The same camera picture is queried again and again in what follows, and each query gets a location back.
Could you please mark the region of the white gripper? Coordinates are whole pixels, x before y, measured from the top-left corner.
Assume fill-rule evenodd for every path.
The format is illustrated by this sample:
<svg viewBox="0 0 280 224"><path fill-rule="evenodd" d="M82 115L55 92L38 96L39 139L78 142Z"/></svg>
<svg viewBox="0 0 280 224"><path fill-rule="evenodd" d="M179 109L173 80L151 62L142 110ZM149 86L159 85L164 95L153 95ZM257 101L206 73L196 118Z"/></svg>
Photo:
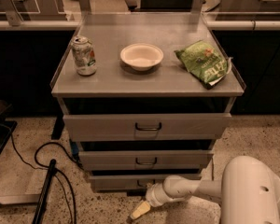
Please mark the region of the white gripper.
<svg viewBox="0 0 280 224"><path fill-rule="evenodd" d="M164 191L162 183L153 184L147 188L146 200L141 201L130 214L132 220L138 219L150 210L150 206L159 207L172 199Z"/></svg>

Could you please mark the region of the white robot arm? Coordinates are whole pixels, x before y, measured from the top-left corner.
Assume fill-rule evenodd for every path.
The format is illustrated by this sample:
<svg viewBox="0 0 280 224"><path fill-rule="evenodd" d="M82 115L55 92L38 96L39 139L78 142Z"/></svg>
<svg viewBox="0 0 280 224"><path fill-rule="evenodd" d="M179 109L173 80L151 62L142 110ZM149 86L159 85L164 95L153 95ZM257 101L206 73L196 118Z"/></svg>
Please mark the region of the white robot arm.
<svg viewBox="0 0 280 224"><path fill-rule="evenodd" d="M192 196L219 203L221 224L280 224L280 177L249 156L229 161L222 178L216 181L167 176L147 189L130 219L139 218L152 207L183 202Z"/></svg>

